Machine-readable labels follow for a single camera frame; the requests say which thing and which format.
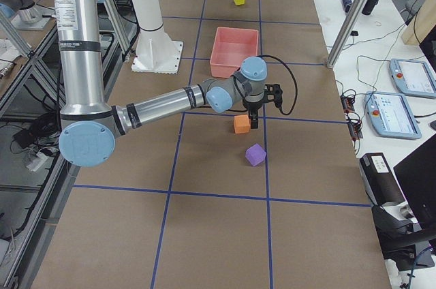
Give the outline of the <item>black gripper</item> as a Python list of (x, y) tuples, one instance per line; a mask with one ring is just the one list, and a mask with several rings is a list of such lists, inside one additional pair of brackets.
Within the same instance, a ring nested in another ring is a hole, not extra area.
[(243, 106), (247, 109), (251, 129), (257, 129), (259, 124), (258, 110), (264, 105), (265, 93), (248, 95), (243, 98)]

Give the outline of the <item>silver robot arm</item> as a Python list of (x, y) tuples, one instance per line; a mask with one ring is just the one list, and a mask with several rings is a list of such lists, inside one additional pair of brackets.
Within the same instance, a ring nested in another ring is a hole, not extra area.
[(108, 105), (97, 1), (54, 0), (66, 98), (60, 112), (59, 149), (71, 164), (92, 167), (105, 162), (119, 136), (144, 124), (203, 105), (220, 113), (241, 100), (263, 98), (266, 62), (248, 57), (227, 80), (208, 79), (125, 107)]

